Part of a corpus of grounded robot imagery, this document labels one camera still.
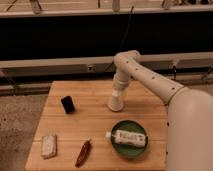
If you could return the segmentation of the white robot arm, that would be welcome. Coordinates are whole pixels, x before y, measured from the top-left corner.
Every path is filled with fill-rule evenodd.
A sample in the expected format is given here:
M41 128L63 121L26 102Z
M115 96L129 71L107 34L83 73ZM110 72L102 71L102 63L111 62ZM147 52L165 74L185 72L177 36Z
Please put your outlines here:
M140 65L136 50L114 56L116 73L108 108L124 107L131 77L168 105L166 171L213 171L213 96L188 88Z

